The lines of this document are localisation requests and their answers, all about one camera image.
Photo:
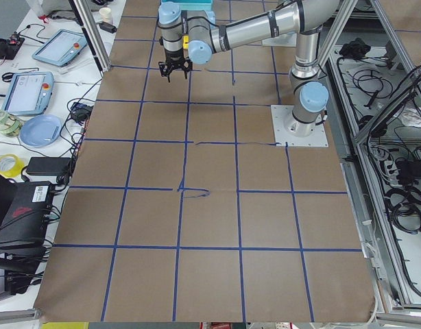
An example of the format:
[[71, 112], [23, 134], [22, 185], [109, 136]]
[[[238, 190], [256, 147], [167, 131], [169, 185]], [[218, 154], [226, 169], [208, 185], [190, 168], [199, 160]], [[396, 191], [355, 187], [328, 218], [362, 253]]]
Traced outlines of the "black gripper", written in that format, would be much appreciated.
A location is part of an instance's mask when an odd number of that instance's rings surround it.
[[158, 67], [162, 77], [166, 77], [170, 82], [170, 74], [173, 71], [183, 71], [184, 78], [188, 79], [188, 72], [192, 71], [192, 61], [189, 57], [184, 56], [184, 50], [179, 49], [177, 51], [165, 50], [165, 61], [159, 62]]

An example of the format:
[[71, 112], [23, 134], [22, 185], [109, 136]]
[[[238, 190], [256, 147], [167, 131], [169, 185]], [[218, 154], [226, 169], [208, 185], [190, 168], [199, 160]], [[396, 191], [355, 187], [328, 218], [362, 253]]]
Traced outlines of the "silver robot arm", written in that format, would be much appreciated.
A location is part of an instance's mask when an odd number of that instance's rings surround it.
[[165, 61], [158, 64], [160, 74], [188, 74], [194, 64], [206, 64], [216, 53], [295, 34], [295, 62], [289, 72], [295, 104], [283, 124], [290, 135], [308, 137], [329, 98], [326, 87], [317, 78], [318, 51], [322, 26], [338, 6], [338, 1], [283, 1], [272, 10], [218, 25], [204, 11], [186, 11], [179, 3], [163, 1], [158, 7], [160, 43], [165, 50]]

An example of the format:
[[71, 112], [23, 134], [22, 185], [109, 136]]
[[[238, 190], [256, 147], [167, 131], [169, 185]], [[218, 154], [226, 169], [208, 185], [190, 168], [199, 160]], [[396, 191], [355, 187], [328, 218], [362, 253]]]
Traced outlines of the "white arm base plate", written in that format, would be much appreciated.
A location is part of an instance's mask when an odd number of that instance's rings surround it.
[[277, 146], [328, 147], [328, 139], [322, 118], [314, 123], [300, 123], [293, 117], [293, 106], [271, 105], [274, 140]]
[[295, 47], [296, 46], [296, 33], [280, 34], [274, 38], [267, 38], [262, 40], [264, 47]]

